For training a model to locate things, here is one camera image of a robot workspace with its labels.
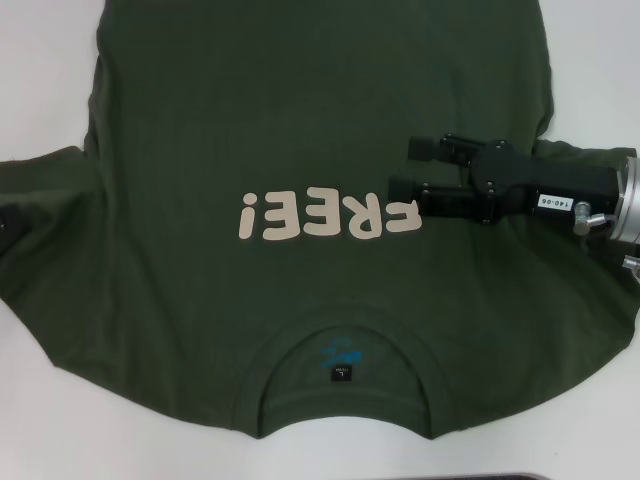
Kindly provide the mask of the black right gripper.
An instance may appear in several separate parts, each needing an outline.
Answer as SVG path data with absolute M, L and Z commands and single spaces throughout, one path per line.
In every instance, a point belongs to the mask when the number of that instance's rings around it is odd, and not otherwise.
M 513 215 L 571 223 L 580 202 L 588 203 L 595 214 L 616 210 L 620 187 L 614 167 L 530 156 L 500 141 L 482 148 L 482 142 L 451 133 L 440 138 L 411 137 L 409 160 L 458 166 L 471 161 L 470 184 L 439 185 L 391 177 L 388 200 L 415 202 L 421 217 L 461 218 L 481 224 Z

